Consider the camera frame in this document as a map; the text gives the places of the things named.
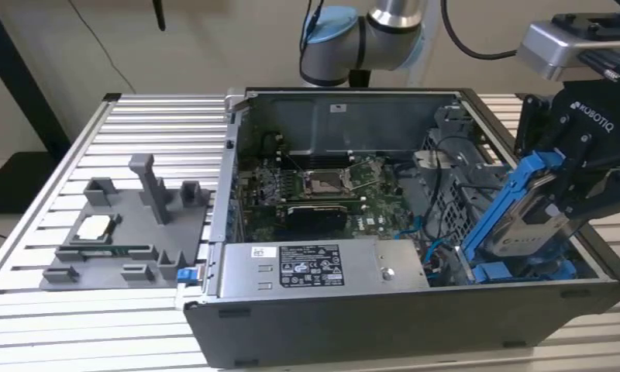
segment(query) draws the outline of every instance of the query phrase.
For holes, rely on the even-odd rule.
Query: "blue clip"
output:
[[[197,269],[196,268],[184,268],[177,271],[177,283],[185,284],[197,284],[200,282]]]

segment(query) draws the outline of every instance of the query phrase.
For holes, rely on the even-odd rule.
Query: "motherboard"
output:
[[[380,154],[251,162],[239,184],[244,240],[400,239],[415,216],[393,166]]]

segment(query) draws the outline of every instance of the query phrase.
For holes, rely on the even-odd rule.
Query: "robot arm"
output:
[[[395,70],[420,50],[420,1],[379,0],[365,16],[319,6],[301,40],[300,74],[312,85],[337,86],[351,71]]]
[[[523,158],[463,243],[476,281],[494,265],[510,269],[499,280],[515,281],[550,261],[560,273],[551,278],[566,278],[574,268],[560,260],[562,239],[620,212],[620,15],[534,22],[518,56],[564,89],[551,101],[524,97]]]

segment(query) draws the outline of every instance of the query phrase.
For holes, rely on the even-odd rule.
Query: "processor chip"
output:
[[[343,180],[337,172],[313,172],[309,174],[312,194],[339,194],[343,192]]]

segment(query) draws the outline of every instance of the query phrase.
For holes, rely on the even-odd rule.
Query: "label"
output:
[[[252,258],[276,258],[276,246],[253,246],[251,251]]]
[[[571,105],[570,105],[570,108],[572,110],[579,110],[580,112],[583,112],[591,119],[594,122],[598,123],[598,125],[604,128],[604,130],[607,131],[607,133],[611,133],[611,131],[614,130],[614,128],[616,127],[614,125],[612,122],[610,122],[610,120],[607,118],[604,118],[604,116],[602,114],[599,114],[592,108],[590,108],[588,106],[586,106],[583,103],[580,103],[579,101],[575,101]]]
[[[336,105],[329,106],[329,111],[331,113],[335,112],[347,112],[347,104],[344,103],[337,103]]]
[[[284,288],[344,285],[340,246],[280,246],[280,285]]]

